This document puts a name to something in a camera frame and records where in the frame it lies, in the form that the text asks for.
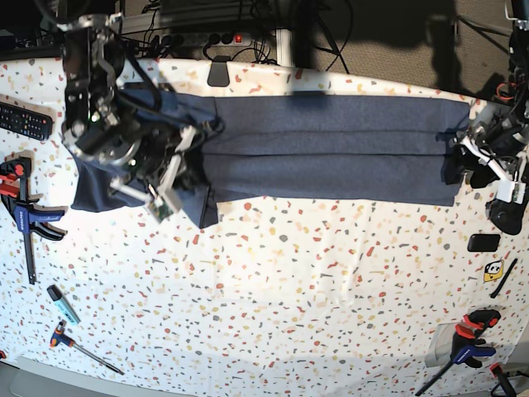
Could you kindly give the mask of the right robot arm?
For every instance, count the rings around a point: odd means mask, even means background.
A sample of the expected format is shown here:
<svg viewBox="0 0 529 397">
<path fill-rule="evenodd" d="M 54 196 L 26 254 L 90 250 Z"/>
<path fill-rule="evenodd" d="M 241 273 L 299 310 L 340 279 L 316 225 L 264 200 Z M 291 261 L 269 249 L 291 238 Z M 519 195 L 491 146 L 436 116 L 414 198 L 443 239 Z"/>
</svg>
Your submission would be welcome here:
<svg viewBox="0 0 529 397">
<path fill-rule="evenodd" d="M 100 213 L 143 206 L 159 222 L 198 185 L 188 155 L 207 130 L 163 109 L 163 92 L 122 43 L 120 13 L 61 24 L 66 77 L 62 142 L 79 180 L 72 207 Z"/>
</svg>

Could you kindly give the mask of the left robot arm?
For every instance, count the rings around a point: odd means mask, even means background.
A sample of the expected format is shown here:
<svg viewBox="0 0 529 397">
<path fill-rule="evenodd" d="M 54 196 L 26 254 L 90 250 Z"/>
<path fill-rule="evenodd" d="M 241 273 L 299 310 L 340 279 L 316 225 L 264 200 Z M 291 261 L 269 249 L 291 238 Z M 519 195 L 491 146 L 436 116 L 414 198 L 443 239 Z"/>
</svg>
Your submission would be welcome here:
<svg viewBox="0 0 529 397">
<path fill-rule="evenodd" d="M 497 99 L 508 110 L 457 132 L 442 179 L 448 185 L 458 184 L 466 172 L 472 172 L 482 185 L 498 182 L 497 200 L 521 204 L 527 188 L 522 175 L 528 165 L 528 156 L 522 153 L 528 147 L 528 2 L 506 1 L 505 17 L 512 23 L 508 48 L 488 36 L 500 35 L 500 30 L 457 18 L 508 55 L 512 77 L 504 84 L 509 90 L 505 96 L 501 84 L 496 89 Z"/>
</svg>

